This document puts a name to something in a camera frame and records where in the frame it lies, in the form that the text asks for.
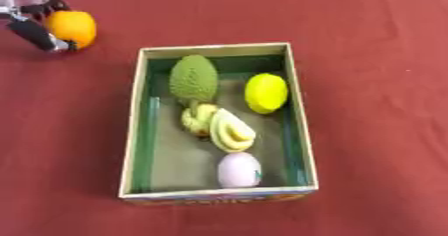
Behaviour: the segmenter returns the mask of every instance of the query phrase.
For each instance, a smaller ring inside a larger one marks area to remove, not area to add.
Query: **white ball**
[[[246,152],[231,153],[218,166],[218,180],[224,188],[251,187],[261,180],[261,166]]]

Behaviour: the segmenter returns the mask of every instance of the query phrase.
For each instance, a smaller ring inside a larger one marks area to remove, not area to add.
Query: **red table surface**
[[[447,235],[448,0],[67,0],[94,46],[1,31],[0,235]],[[140,47],[290,41],[320,190],[300,201],[116,198]]]

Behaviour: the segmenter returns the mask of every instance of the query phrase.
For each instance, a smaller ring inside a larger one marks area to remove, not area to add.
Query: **green durian toy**
[[[171,94],[190,107],[196,117],[200,103],[213,102],[218,90],[218,72],[204,56],[185,56],[171,70],[169,85]]]

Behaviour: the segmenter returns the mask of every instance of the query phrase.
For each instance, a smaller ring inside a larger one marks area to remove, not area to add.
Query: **toy fruit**
[[[206,137],[210,134],[210,122],[218,107],[213,104],[200,104],[197,107],[197,115],[193,117],[191,109],[182,112],[182,125],[193,135]]]
[[[256,186],[261,180],[260,163],[246,152],[228,154],[218,165],[218,180],[224,188]]]
[[[196,117],[198,104],[210,103],[215,97],[218,72],[204,56],[185,56],[171,70],[169,85],[170,92]]]
[[[56,11],[45,25],[56,38],[74,41],[77,49],[89,46],[96,37],[95,20],[82,11]]]
[[[262,73],[246,84],[246,103],[256,113],[268,114],[280,108],[288,97],[288,87],[280,76]]]
[[[242,152],[250,148],[256,133],[246,123],[229,111],[221,108],[210,123],[212,142],[226,152]]]

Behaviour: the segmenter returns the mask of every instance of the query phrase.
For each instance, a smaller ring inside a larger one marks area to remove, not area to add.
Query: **orange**
[[[83,11],[56,11],[45,25],[56,38],[74,41],[78,49],[89,46],[96,37],[95,20]]]

